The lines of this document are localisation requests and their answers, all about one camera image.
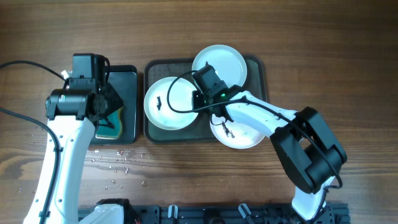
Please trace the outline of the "green yellow sponge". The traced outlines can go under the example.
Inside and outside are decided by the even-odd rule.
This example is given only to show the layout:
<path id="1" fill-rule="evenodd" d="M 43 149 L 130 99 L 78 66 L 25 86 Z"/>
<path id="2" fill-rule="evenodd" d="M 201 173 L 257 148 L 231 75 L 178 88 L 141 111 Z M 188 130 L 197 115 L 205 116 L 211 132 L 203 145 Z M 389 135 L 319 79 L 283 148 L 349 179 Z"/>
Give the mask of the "green yellow sponge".
<path id="1" fill-rule="evenodd" d="M 121 121 L 122 111 L 123 108 L 120 108 L 111 113 L 105 119 L 100 120 L 95 137 L 98 139 L 118 139 L 123 132 L 123 125 Z"/>

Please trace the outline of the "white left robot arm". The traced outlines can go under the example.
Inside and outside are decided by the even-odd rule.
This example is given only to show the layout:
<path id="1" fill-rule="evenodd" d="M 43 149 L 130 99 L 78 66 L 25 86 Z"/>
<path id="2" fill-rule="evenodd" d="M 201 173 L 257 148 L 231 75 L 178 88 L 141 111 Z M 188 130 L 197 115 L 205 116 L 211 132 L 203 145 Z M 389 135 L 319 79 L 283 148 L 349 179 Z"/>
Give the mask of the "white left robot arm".
<path id="1" fill-rule="evenodd" d="M 123 106 L 109 83 L 70 84 L 45 102 L 47 147 L 40 179 L 24 223 L 78 223 L 85 157 L 100 120 Z"/>

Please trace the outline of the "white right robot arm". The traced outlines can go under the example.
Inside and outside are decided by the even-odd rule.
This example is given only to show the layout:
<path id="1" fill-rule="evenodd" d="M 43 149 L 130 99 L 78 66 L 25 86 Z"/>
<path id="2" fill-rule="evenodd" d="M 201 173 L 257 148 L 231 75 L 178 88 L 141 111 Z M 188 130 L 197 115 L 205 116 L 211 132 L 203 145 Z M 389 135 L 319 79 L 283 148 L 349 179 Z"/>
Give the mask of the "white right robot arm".
<path id="1" fill-rule="evenodd" d="M 317 110 L 285 110 L 235 88 L 215 96 L 195 90 L 192 97 L 194 111 L 214 112 L 269 138 L 295 185 L 292 208 L 308 223 L 322 215 L 329 190 L 343 186 L 339 171 L 347 155 Z"/>

